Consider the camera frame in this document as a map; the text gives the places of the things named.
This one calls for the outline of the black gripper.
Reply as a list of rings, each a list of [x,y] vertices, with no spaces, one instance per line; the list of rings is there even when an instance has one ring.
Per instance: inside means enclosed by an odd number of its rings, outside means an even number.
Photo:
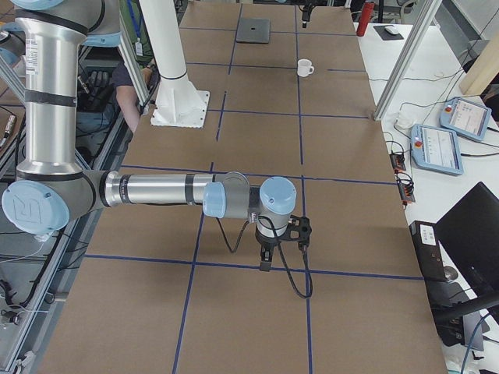
[[[278,247],[278,244],[288,240],[286,235],[276,237],[267,237],[261,234],[258,230],[255,232],[257,241],[263,248],[260,250],[260,270],[270,271],[273,260],[273,249]]]

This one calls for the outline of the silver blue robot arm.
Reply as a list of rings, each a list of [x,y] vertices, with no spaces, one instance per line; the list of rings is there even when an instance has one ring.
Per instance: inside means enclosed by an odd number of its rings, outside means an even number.
[[[6,217],[20,230],[48,235],[70,221],[121,204],[201,206],[208,217],[255,224],[260,269],[274,250],[294,241],[296,188],[283,177],[251,185],[238,173],[122,175],[76,163],[78,50],[118,46],[117,1],[18,1],[16,22],[26,36],[26,156],[2,195]]]

